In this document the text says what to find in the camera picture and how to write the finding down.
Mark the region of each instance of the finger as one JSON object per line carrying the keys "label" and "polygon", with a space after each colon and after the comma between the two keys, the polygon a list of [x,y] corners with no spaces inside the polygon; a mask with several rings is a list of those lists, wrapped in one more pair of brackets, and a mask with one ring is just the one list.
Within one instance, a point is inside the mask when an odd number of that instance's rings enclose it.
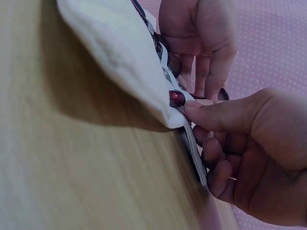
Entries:
{"label": "finger", "polygon": [[205,96],[205,82],[209,73],[210,57],[196,56],[195,91],[198,96]]}
{"label": "finger", "polygon": [[247,150],[248,133],[214,133],[223,152],[226,154],[243,155]]}
{"label": "finger", "polygon": [[187,118],[196,125],[213,132],[249,132],[253,121],[275,96],[274,90],[261,90],[243,99],[204,106],[189,101],[184,106]]}
{"label": "finger", "polygon": [[232,167],[229,161],[218,162],[214,170],[209,171],[208,188],[212,195],[227,203],[234,204],[236,181],[229,179]]}
{"label": "finger", "polygon": [[202,159],[210,170],[215,168],[219,161],[226,159],[220,143],[215,138],[210,138],[204,142],[202,152]]}
{"label": "finger", "polygon": [[236,48],[233,46],[229,44],[217,51],[213,51],[210,59],[209,73],[204,84],[205,98],[212,99],[225,86],[232,62],[236,55]]}
{"label": "finger", "polygon": [[193,64],[194,56],[187,54],[180,54],[180,61],[182,64],[181,67],[181,76],[186,83],[186,89],[188,92],[192,92],[192,84],[191,84],[191,72],[192,72],[192,64]]}
{"label": "finger", "polygon": [[224,86],[236,55],[236,19],[232,1],[200,1],[196,26],[205,50],[212,52],[205,97],[212,99]]}
{"label": "finger", "polygon": [[193,128],[193,135],[196,139],[196,143],[202,147],[203,143],[209,139],[209,138],[213,138],[214,134],[211,131],[207,131],[199,126],[195,126]]}
{"label": "finger", "polygon": [[239,170],[240,170],[240,165],[242,162],[242,157],[237,156],[237,155],[232,155],[232,154],[226,154],[226,159],[230,162],[232,166],[231,176],[234,178],[237,178],[239,174]]}

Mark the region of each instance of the red bead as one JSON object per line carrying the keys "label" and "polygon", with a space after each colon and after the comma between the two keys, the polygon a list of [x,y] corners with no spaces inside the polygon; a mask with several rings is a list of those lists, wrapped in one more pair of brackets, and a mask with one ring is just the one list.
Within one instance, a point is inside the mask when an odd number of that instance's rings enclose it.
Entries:
{"label": "red bead", "polygon": [[169,100],[171,107],[181,107],[186,102],[184,95],[178,91],[169,91]]}

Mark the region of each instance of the fingernail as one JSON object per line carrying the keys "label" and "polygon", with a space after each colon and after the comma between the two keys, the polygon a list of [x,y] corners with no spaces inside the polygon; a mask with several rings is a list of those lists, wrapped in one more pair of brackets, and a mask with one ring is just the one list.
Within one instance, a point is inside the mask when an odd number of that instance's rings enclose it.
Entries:
{"label": "fingernail", "polygon": [[188,101],[188,102],[186,102],[185,106],[189,107],[189,108],[198,109],[198,108],[202,107],[203,104],[201,104],[197,101]]}

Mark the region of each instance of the pink polka dot fabric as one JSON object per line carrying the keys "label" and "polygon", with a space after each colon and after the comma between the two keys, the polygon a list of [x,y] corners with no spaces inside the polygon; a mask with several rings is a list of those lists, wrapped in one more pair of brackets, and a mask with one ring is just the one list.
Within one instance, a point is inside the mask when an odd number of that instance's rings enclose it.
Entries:
{"label": "pink polka dot fabric", "polygon": [[[161,0],[139,0],[158,18]],[[239,50],[226,90],[231,99],[275,87],[307,94],[307,0],[236,0]],[[303,230],[263,223],[233,207],[241,230]]]}

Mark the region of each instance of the wooden surface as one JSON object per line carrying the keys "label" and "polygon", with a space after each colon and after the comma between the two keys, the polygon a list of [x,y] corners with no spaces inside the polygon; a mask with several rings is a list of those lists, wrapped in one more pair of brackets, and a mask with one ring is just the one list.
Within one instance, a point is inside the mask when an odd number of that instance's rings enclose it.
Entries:
{"label": "wooden surface", "polygon": [[0,0],[1,230],[237,229],[192,172],[54,0]]}

